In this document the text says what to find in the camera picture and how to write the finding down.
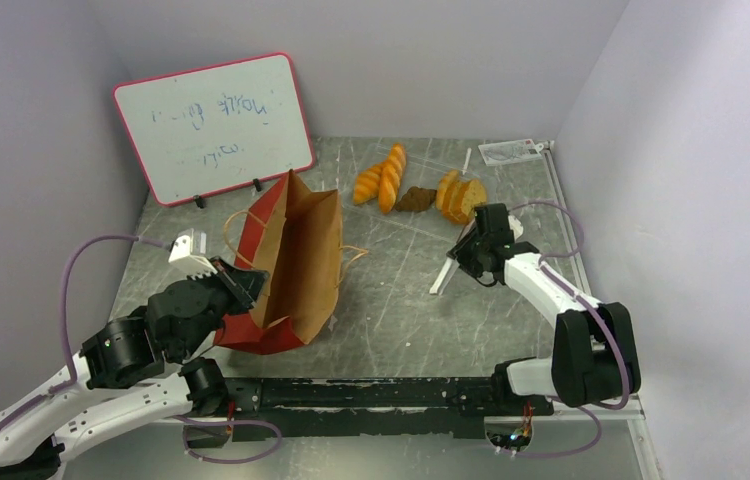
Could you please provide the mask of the white handled metal tongs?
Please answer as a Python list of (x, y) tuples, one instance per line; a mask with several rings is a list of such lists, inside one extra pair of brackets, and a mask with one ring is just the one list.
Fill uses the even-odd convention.
[[(457, 240), (462, 240), (474, 227), (475, 221), (470, 221), (467, 225), (463, 226)], [(446, 256), (445, 261), (440, 268), (440, 271), (429, 289), (430, 295), (441, 296), (450, 280), (453, 278), (455, 272), (458, 269), (457, 262), (449, 256)]]

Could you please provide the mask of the yellow bread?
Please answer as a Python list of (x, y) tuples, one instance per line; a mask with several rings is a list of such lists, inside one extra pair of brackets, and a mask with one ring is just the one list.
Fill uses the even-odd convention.
[(436, 190), (435, 207), (438, 210), (442, 210), (443, 202), (446, 190), (459, 178), (460, 172), (458, 170), (450, 170), (447, 172), (439, 181)]

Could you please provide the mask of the round brown bread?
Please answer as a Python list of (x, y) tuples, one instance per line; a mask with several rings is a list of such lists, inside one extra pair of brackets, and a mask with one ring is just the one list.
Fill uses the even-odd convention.
[(398, 212), (426, 211), (435, 203), (436, 197), (436, 189), (412, 186), (395, 203), (394, 210)]

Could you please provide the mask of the long orange baguette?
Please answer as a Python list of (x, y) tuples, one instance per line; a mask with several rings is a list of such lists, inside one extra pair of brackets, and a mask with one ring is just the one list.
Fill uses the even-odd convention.
[(378, 206), (383, 214), (391, 212), (397, 202), (406, 164), (407, 157), (404, 146), (400, 143), (394, 144), (387, 158), (381, 164)]

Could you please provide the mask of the small striped orange croissant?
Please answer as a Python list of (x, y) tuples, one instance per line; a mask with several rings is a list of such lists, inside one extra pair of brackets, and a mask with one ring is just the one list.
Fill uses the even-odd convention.
[(353, 203), (361, 205), (379, 196), (383, 163), (372, 165), (360, 172), (354, 182)]

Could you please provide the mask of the red paper bag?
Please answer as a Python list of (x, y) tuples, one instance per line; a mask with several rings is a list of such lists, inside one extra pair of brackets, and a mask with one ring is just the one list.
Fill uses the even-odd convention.
[(271, 355), (311, 343), (338, 303), (349, 247), (338, 191), (313, 191), (288, 171), (239, 214), (234, 264), (269, 278), (251, 310), (225, 316), (215, 345)]

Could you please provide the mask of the round sliced bread piece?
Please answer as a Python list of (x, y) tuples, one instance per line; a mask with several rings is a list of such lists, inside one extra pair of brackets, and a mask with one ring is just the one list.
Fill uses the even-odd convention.
[(443, 216), (458, 225), (466, 225), (469, 222), (469, 216), (461, 209), (463, 186), (464, 183), (461, 180), (455, 179), (444, 192), (441, 208)]

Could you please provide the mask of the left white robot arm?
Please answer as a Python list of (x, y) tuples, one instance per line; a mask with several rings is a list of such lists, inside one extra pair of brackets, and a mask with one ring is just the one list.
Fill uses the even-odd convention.
[(194, 353), (225, 316), (249, 312), (269, 278), (213, 257), (208, 272), (109, 321), (51, 379), (0, 411), (0, 479), (49, 478), (71, 439), (120, 435), (133, 419), (222, 411), (229, 394), (220, 367)]

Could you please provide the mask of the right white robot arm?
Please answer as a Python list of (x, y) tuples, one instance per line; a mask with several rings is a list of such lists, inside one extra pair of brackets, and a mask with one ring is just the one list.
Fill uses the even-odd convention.
[(468, 232), (448, 253), (479, 284), (521, 295), (553, 329), (549, 356), (496, 366), (493, 406), (513, 414), (529, 396), (543, 396), (569, 407), (624, 407), (641, 386), (629, 310), (577, 288), (534, 245), (518, 241), (513, 221), (501, 203), (477, 206)]

